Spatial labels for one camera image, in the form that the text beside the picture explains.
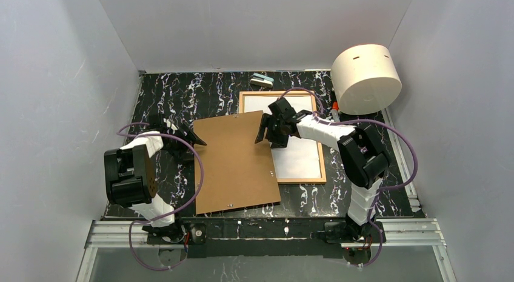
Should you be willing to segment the brown cardboard backing board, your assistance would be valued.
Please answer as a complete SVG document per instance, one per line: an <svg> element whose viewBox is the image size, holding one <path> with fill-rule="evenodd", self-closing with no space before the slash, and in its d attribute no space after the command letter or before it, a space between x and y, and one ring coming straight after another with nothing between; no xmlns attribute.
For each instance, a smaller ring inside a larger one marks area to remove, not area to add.
<svg viewBox="0 0 514 282"><path fill-rule="evenodd" d="M268 141L255 143L263 112L197 119L193 131L206 143L195 146L196 214L242 209L281 200Z"/></svg>

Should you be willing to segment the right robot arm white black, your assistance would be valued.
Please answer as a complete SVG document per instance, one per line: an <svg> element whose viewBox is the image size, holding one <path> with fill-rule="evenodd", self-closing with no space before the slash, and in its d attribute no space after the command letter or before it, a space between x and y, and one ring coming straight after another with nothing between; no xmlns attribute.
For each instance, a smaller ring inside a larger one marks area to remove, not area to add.
<svg viewBox="0 0 514 282"><path fill-rule="evenodd" d="M272 148L286 148L291 137L316 141L339 152L351 201L340 229L344 239L368 239L375 219L375 201L391 163L391 157L370 125L335 124L308 110L296 111L285 98L269 104L263 113L256 143L266 139Z"/></svg>

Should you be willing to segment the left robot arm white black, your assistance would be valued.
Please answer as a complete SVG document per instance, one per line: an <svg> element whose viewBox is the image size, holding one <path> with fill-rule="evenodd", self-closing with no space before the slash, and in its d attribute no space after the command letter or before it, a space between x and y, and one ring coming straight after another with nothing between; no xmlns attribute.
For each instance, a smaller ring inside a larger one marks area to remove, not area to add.
<svg viewBox="0 0 514 282"><path fill-rule="evenodd" d="M170 244L203 244L206 226L185 223L173 206L158 195L152 157L165 151L180 161L192 161L188 152L206 143L185 123L174 123L163 114L148 116L144 132L131 141L104 153L105 188L109 203L128 208L145 218L143 231L153 240Z"/></svg>

